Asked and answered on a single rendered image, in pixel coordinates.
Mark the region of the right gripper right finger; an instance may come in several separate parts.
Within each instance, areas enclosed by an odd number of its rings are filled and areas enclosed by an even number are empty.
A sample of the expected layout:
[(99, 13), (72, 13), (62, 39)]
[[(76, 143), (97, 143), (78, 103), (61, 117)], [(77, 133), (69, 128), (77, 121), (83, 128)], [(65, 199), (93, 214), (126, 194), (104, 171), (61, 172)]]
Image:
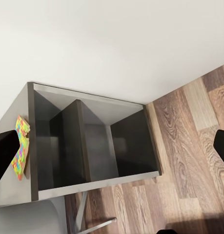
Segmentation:
[(213, 146), (224, 161), (224, 130), (219, 129), (216, 132)]

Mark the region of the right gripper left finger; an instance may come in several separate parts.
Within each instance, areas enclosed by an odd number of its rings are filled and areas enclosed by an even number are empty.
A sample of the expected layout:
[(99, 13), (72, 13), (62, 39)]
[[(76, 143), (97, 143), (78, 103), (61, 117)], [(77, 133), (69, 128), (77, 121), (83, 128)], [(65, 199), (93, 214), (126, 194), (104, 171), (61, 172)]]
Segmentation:
[(16, 130), (0, 133), (0, 180), (20, 149)]

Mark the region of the jigsaw puzzle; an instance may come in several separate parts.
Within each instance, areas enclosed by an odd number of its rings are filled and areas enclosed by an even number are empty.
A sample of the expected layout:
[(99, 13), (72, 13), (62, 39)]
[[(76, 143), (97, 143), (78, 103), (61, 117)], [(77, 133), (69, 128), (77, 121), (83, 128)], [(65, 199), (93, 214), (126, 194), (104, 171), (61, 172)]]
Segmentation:
[(19, 141), (20, 149), (13, 158), (11, 164), (15, 170), (15, 173), (20, 180), (23, 178), (23, 171), (25, 168), (26, 157), (28, 153), (29, 138), (26, 138), (27, 133), (30, 131), (30, 125), (25, 121), (22, 115), (18, 115), (16, 129)]

